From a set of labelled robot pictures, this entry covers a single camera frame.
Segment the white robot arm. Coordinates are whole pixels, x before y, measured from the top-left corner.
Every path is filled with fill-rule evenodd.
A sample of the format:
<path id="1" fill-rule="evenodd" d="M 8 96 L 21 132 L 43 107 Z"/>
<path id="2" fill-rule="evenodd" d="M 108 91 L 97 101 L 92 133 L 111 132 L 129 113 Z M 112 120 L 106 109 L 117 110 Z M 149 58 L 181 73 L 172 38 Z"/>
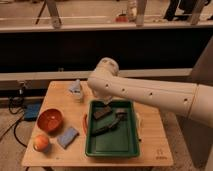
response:
<path id="1" fill-rule="evenodd" d="M 96 97 L 110 101 L 113 96 L 162 108 L 213 128 L 213 86 L 196 83 L 128 79 L 118 76 L 119 66 L 102 58 L 88 77 Z"/>

